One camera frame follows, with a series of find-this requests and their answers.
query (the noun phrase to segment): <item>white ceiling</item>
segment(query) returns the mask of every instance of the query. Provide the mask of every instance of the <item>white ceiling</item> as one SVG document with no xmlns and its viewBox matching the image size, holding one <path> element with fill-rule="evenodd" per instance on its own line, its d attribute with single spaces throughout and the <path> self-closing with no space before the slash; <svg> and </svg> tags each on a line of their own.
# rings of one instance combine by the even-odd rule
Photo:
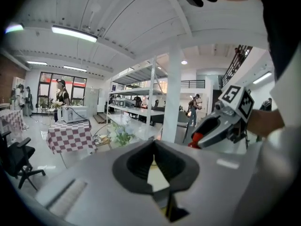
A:
<svg viewBox="0 0 301 226">
<path fill-rule="evenodd" d="M 236 44 L 267 47 L 257 0 L 203 8 L 185 0 L 27 0 L 13 22 L 24 30 L 8 33 L 2 46 L 16 58 L 87 68 L 99 79 L 164 55 L 177 41 L 188 60 L 232 57 Z M 54 34 L 53 25 L 97 35 L 97 43 Z"/>
</svg>

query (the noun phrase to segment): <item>red checkered tablecloth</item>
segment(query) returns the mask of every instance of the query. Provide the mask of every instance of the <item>red checkered tablecloth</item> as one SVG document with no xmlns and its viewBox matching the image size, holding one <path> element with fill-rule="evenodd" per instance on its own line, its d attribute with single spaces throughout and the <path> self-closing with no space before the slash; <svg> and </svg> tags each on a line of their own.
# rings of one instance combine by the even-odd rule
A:
<svg viewBox="0 0 301 226">
<path fill-rule="evenodd" d="M 22 113 L 21 110 L 3 110 L 0 111 L 0 119 L 7 121 L 15 132 L 20 133 L 25 126 Z"/>
<path fill-rule="evenodd" d="M 49 127 L 46 141 L 53 154 L 82 149 L 96 150 L 88 121 L 58 121 Z"/>
</svg>

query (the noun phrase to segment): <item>railing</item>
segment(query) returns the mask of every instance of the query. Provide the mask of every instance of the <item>railing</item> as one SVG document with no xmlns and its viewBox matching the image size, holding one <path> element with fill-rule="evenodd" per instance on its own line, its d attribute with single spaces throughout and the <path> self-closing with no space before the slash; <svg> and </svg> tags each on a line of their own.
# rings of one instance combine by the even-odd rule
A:
<svg viewBox="0 0 301 226">
<path fill-rule="evenodd" d="M 191 88 L 205 88 L 205 80 L 197 80 L 197 81 L 181 81 L 181 88 L 183 89 L 191 89 Z M 159 89 L 157 83 L 154 83 L 154 89 Z"/>
<path fill-rule="evenodd" d="M 252 50 L 251 46 L 247 45 L 239 45 L 237 50 L 235 51 L 235 56 L 227 69 L 225 75 L 222 78 L 222 87 L 224 87 L 229 80 L 233 77 L 233 75 L 237 72 L 237 70 L 241 67 L 244 60 L 248 57 L 250 51 Z"/>
</svg>

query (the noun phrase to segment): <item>fluorescent light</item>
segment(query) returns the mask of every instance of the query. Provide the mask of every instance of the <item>fluorescent light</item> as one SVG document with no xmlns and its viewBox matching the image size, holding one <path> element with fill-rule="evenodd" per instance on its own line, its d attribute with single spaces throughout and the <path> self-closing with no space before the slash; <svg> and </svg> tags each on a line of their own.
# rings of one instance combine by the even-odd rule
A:
<svg viewBox="0 0 301 226">
<path fill-rule="evenodd" d="M 31 65 L 47 65 L 45 62 L 38 62 L 38 61 L 26 61 L 28 64 Z"/>
<path fill-rule="evenodd" d="M 22 24 L 15 24 L 15 25 L 8 26 L 5 30 L 5 33 L 20 31 L 20 30 L 23 30 Z"/>
<path fill-rule="evenodd" d="M 268 78 L 270 75 L 272 75 L 272 73 L 271 72 L 267 72 L 262 77 L 260 77 L 259 79 L 255 80 L 253 82 L 253 84 L 258 84 L 260 81 L 263 81 L 264 79 Z"/>
<path fill-rule="evenodd" d="M 88 41 L 93 42 L 93 43 L 95 43 L 97 41 L 97 36 L 93 36 L 93 35 L 90 35 L 90 34 L 85 33 L 85 32 L 79 32 L 77 30 L 70 29 L 70 28 L 52 26 L 52 32 L 59 33 L 59 34 L 64 34 L 64 35 L 69 35 L 69 36 L 76 37 L 76 38 L 83 39 L 83 40 L 88 40 Z"/>
<path fill-rule="evenodd" d="M 78 71 L 82 71 L 82 72 L 87 72 L 87 70 L 84 70 L 84 69 L 80 69 L 80 68 L 76 68 L 76 67 L 70 67 L 70 66 L 65 66 L 65 65 L 64 65 L 64 68 L 65 69 L 78 70 Z"/>
</svg>

